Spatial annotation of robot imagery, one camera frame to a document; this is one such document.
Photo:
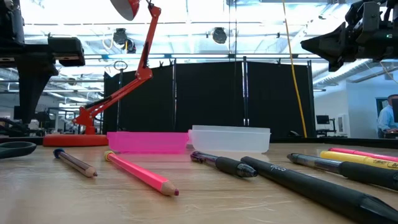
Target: wooden table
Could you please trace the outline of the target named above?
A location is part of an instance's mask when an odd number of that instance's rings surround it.
[[[331,145],[271,144],[266,154],[211,152],[240,159],[252,156],[374,195],[398,209],[398,193],[360,184],[289,162],[291,152],[316,155]],[[350,147],[398,156],[393,149]],[[261,176],[239,179],[184,155],[123,155],[169,178],[180,196],[166,197],[105,162],[107,147],[65,151],[97,168],[89,179],[54,159],[54,148],[38,147],[25,157],[0,161],[0,223],[351,223],[341,215]]]

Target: clear plastic container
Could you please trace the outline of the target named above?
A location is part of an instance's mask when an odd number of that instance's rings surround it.
[[[190,131],[198,151],[267,152],[270,136],[269,128],[194,125]]]

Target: scissors handle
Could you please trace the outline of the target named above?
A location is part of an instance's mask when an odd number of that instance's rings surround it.
[[[0,159],[26,156],[35,149],[36,144],[31,142],[5,142],[0,144]]]

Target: black partition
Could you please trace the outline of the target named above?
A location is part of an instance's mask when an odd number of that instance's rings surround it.
[[[152,68],[154,77],[121,100],[119,127],[126,131],[174,131],[174,80],[173,66]],[[135,72],[124,72],[123,86],[135,79]],[[105,95],[119,89],[119,76],[105,80]],[[104,112],[106,131],[116,130],[118,104]]]
[[[291,65],[248,62],[247,68],[249,126],[270,128],[272,139],[285,138],[289,131],[303,136]],[[294,68],[307,135],[315,137],[312,76],[307,66]]]
[[[187,132],[193,124],[243,126],[242,63],[177,65],[176,127]]]

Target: pink plastic tray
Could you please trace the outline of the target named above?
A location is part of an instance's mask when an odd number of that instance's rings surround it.
[[[184,153],[187,133],[108,132],[109,148],[122,153]]]

